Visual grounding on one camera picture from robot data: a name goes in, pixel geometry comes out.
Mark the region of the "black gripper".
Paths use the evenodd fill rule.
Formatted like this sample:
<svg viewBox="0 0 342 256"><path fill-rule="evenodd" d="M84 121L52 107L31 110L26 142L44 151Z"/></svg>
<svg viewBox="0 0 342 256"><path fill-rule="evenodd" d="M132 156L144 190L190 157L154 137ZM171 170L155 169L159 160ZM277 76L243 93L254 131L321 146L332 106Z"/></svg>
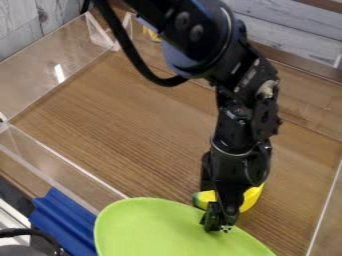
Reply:
<svg viewBox="0 0 342 256"><path fill-rule="evenodd" d="M211 140L210 150L202 156L201 190L218 189L226 197L199 204L205 231L230 233L241 215L243 192L265 183L270 173L273 146L269 140L242 151Z"/></svg>

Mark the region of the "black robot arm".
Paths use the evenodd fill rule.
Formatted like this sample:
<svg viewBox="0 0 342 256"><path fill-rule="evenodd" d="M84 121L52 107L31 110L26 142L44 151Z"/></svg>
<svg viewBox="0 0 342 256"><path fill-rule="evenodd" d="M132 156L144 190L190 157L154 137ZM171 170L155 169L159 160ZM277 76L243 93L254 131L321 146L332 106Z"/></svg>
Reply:
<svg viewBox="0 0 342 256"><path fill-rule="evenodd" d="M165 59L187 79L215 88L218 121L202 158L201 188L215 192L201 224L209 232L237 224L245 193L271 169L278 134L278 71L250 44L227 0L123 0L162 37Z"/></svg>

